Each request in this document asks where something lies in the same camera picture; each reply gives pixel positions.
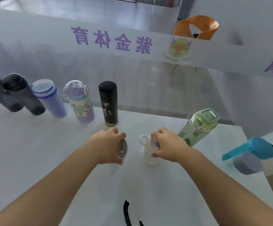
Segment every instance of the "yellow circle logo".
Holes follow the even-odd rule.
[[[184,56],[189,51],[191,42],[188,42],[185,39],[177,39],[177,40],[172,39],[172,42],[170,45],[170,54],[174,58],[180,58]]]

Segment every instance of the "person's right arm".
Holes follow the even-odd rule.
[[[190,175],[220,226],[273,226],[273,209],[236,182],[173,131],[151,133],[161,145],[152,154],[177,162]]]

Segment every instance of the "purple bottle base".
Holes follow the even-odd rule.
[[[86,117],[78,117],[78,116],[76,116],[76,117],[77,117],[78,121],[80,121],[81,123],[90,123],[90,122],[92,122],[92,120],[95,117],[95,113],[94,113],[93,107],[91,108],[90,114],[87,115]]]

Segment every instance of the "hand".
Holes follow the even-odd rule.
[[[117,155],[119,142],[126,138],[124,132],[119,133],[116,127],[93,134],[81,149],[91,151],[97,164],[118,163],[123,165],[123,160]]]
[[[183,138],[166,128],[160,128],[157,132],[151,133],[151,137],[155,137],[161,146],[160,151],[151,154],[152,157],[179,162],[183,154],[192,149]]]

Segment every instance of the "white bottle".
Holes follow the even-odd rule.
[[[147,137],[145,135],[141,135],[139,138],[139,141],[144,146],[144,152],[143,152],[144,161],[150,165],[157,164],[159,161],[159,158],[151,157],[151,154],[153,152],[159,151],[161,149],[157,139],[155,137],[152,138],[151,136]]]

